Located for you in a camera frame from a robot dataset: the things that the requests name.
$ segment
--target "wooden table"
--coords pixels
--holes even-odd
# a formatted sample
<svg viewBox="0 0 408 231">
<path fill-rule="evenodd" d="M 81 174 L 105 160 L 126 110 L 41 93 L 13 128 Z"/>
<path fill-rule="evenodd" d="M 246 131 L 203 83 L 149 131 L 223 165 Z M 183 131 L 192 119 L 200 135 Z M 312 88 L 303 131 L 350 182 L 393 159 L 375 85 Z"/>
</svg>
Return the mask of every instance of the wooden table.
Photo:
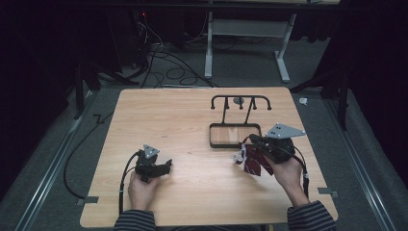
<svg viewBox="0 0 408 231">
<path fill-rule="evenodd" d="M 122 172 L 132 154 L 143 149 L 145 143 L 161 150 L 158 165 L 173 160 L 171 172 L 162 177 L 150 206 L 158 226 L 286 222 L 291 202 L 273 176 L 264 170 L 261 177 L 245 173 L 242 165 L 233 162 L 238 149 L 210 147 L 209 125 L 222 119 L 222 99 L 216 99 L 216 108 L 211 109 L 211 99 L 217 94 L 266 96 L 272 110 L 267 110 L 265 100 L 259 100 L 258 109 L 248 120 L 258 123 L 263 134 L 277 122 L 304 129 L 286 88 L 124 90 L 89 190 L 89 196 L 99 199 L 85 205 L 81 224 L 114 226 Z M 231 99 L 225 121 L 243 122 L 248 103 L 245 101 L 240 110 Z M 326 184 L 308 137 L 293 138 L 293 143 L 306 159 L 310 199 L 320 200 L 337 219 L 331 196 L 318 192 Z M 127 209 L 130 201 L 125 191 Z"/>
</svg>

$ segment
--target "human hand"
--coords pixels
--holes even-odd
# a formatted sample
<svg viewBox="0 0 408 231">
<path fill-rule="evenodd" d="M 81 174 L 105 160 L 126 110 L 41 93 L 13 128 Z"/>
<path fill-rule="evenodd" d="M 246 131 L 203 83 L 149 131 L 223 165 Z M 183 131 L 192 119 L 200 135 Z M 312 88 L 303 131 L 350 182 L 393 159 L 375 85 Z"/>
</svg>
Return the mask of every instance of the human hand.
<svg viewBox="0 0 408 231">
<path fill-rule="evenodd" d="M 147 210 L 153 200 L 160 177 L 149 179 L 149 184 L 140 180 L 140 176 L 134 171 L 130 178 L 128 193 L 133 210 Z"/>
<path fill-rule="evenodd" d="M 297 160 L 290 158 L 287 162 L 276 164 L 268 157 L 265 157 L 265 159 L 272 166 L 276 181 L 285 190 L 294 207 L 310 203 L 300 186 L 302 166 Z"/>
</svg>

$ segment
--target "aluminum rail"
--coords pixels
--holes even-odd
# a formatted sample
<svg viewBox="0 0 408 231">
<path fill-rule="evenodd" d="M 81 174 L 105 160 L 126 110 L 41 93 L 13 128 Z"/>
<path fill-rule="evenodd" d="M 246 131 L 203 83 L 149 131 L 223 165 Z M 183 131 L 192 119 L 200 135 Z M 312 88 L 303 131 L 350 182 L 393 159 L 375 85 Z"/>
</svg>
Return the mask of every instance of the aluminum rail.
<svg viewBox="0 0 408 231">
<path fill-rule="evenodd" d="M 30 204 L 26 208 L 23 216 L 20 218 L 17 226 L 14 230 L 30 230 L 36 217 L 38 215 L 39 210 L 42 207 L 42 204 L 45 201 L 48 193 L 51 191 L 52 186 L 60 172 L 60 170 L 64 166 L 64 162 L 69 155 L 68 148 L 71 145 L 71 142 L 78 130 L 79 125 L 82 122 L 84 115 L 86 114 L 87 110 L 89 109 L 90 105 L 92 104 L 94 98 L 96 96 L 96 92 L 89 91 L 87 94 L 87 105 L 84 109 L 84 112 L 73 121 L 69 131 L 66 133 L 57 154 L 54 157 L 50 167 L 48 168 L 47 172 L 45 173 L 42 180 L 39 182 L 37 190 L 33 195 L 33 198 L 30 201 Z"/>
<path fill-rule="evenodd" d="M 345 147 L 347 148 L 348 158 L 351 162 L 351 166 L 356 173 L 357 179 L 360 182 L 363 192 L 366 195 L 367 201 L 369 202 L 372 211 L 378 221 L 378 224 L 381 227 L 381 230 L 396 230 L 394 223 L 388 213 L 387 209 L 384 206 L 381 195 L 378 193 L 374 184 L 372 183 L 369 174 L 364 167 L 363 162 L 361 161 L 357 150 L 354 148 L 354 145 L 349 137 L 348 133 L 343 130 L 342 125 L 337 120 L 337 110 L 332 100 L 323 100 L 324 106 L 327 111 L 333 118 L 333 122 L 336 124 L 336 127 L 342 136 Z"/>
</svg>

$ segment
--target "wrist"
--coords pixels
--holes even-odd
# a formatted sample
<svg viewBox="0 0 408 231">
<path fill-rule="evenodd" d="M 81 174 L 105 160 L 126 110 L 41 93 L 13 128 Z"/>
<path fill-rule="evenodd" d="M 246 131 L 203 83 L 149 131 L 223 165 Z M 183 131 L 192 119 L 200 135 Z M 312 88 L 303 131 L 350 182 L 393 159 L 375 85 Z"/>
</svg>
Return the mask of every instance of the wrist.
<svg viewBox="0 0 408 231">
<path fill-rule="evenodd" d="M 147 210 L 147 206 L 143 204 L 132 204 L 132 210 Z"/>
<path fill-rule="evenodd" d="M 309 198 L 306 196 L 300 185 L 286 187 L 284 190 L 295 208 L 310 203 Z"/>
</svg>

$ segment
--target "sleeve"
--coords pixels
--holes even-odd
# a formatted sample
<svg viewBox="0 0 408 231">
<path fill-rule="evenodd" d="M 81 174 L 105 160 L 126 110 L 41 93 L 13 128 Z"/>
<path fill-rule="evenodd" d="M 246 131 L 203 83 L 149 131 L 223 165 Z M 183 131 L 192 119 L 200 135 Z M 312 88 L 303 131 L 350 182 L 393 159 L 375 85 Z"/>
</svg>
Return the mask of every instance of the sleeve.
<svg viewBox="0 0 408 231">
<path fill-rule="evenodd" d="M 336 222 L 320 201 L 289 208 L 288 225 L 292 231 L 337 230 Z"/>
<path fill-rule="evenodd" d="M 114 230 L 155 231 L 153 212 L 128 210 L 123 212 L 115 223 Z"/>
</svg>

